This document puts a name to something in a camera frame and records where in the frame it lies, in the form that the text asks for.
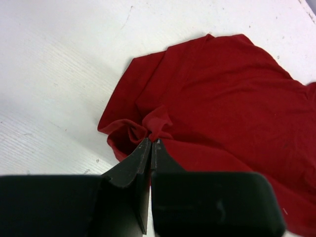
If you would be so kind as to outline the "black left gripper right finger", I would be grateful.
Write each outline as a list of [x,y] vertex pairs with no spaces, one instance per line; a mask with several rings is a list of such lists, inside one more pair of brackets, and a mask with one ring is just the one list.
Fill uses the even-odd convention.
[[286,223],[256,172],[188,172],[161,140],[152,146],[152,215],[158,237],[281,237]]

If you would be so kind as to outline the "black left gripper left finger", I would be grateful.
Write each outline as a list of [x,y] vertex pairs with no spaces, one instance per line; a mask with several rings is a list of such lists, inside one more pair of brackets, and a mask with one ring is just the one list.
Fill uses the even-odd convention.
[[141,237],[147,233],[151,142],[102,175],[0,178],[3,237]]

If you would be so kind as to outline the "red t shirt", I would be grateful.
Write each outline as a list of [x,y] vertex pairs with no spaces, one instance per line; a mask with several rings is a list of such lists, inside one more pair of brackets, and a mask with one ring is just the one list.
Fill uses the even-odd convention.
[[255,171],[290,232],[316,234],[316,85],[244,35],[206,35],[134,58],[97,127],[118,160],[161,139],[187,171]]

